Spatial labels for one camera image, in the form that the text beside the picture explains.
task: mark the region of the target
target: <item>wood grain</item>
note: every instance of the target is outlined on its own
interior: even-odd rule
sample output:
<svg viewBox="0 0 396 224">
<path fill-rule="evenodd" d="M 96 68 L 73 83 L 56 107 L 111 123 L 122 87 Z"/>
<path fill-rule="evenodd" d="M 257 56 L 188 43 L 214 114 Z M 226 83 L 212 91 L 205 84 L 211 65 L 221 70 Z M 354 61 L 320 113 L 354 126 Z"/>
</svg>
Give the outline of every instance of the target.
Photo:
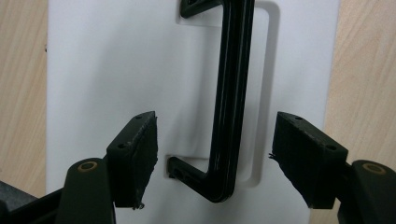
<svg viewBox="0 0 396 224">
<path fill-rule="evenodd" d="M 45 192 L 47 0 L 0 1 L 0 179 Z M 396 1 L 342 0 L 325 132 L 396 170 Z M 337 223 L 336 211 L 311 223 Z"/>
<path fill-rule="evenodd" d="M 396 170 L 396 1 L 342 0 L 325 132 L 349 149 L 348 162 Z M 338 223 L 313 210 L 312 224 Z"/>
<path fill-rule="evenodd" d="M 0 180 L 45 193 L 47 0 L 0 1 Z"/>
</svg>

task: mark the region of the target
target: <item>black plastic handle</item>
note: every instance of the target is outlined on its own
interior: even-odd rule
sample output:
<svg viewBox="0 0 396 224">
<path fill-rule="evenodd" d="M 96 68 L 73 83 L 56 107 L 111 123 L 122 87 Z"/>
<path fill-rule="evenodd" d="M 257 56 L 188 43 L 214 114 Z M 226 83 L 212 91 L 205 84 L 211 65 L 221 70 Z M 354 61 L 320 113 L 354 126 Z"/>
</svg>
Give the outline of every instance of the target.
<svg viewBox="0 0 396 224">
<path fill-rule="evenodd" d="M 210 202 L 227 200 L 235 186 L 241 142 L 254 0 L 182 0 L 184 18 L 223 5 L 219 76 L 209 167 L 206 173 L 172 157 L 169 176 L 177 178 Z"/>
</svg>

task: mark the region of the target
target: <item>white board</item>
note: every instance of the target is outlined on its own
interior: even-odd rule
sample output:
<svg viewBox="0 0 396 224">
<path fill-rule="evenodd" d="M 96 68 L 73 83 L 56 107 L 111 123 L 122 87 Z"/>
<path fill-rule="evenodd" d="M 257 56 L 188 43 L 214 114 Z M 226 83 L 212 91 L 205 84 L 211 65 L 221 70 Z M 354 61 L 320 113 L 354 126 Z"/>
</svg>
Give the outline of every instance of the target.
<svg viewBox="0 0 396 224">
<path fill-rule="evenodd" d="M 206 170 L 221 7 L 184 20 L 178 0 L 49 1 L 47 192 L 75 162 L 102 158 L 134 115 L 155 110 L 159 160 L 143 210 L 118 223 L 308 223 L 275 161 L 276 112 L 322 127 L 339 1 L 256 1 L 247 100 L 233 197 L 210 203 L 166 175 L 177 155 Z"/>
</svg>

